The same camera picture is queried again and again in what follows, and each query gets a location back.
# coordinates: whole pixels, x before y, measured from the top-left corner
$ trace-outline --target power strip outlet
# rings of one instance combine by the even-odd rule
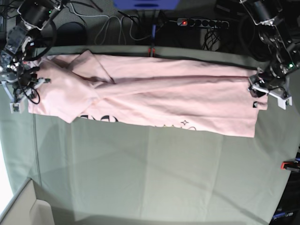
[[[229,22],[222,20],[179,18],[177,25],[181,27],[201,27],[207,29],[228,29]]]

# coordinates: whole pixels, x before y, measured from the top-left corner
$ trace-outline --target blue object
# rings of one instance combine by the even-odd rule
[[[174,10],[180,0],[114,0],[115,7],[119,9]]]

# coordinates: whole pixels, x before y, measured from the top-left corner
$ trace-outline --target gray fabric cloth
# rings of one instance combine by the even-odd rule
[[[146,46],[85,48],[147,52]],[[81,50],[53,48],[52,53]],[[216,52],[157,52],[257,65]],[[295,157],[300,143],[295,108],[284,111],[272,98],[268,110],[259,112],[255,138],[82,118],[67,124],[55,117],[11,115],[3,89],[0,101],[0,138],[13,190],[31,177],[57,225],[267,225],[289,177],[280,165]]]

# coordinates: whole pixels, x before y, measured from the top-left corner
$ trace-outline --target power strip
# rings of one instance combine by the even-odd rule
[[[229,22],[222,20],[179,18],[177,25],[181,27],[201,27],[207,29],[228,29]]]

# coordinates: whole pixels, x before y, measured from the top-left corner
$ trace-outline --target pink t-shirt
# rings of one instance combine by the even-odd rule
[[[38,77],[39,105],[29,112],[127,124],[211,131],[254,137],[259,110],[267,96],[252,98],[253,70],[150,57],[59,55],[44,58]]]

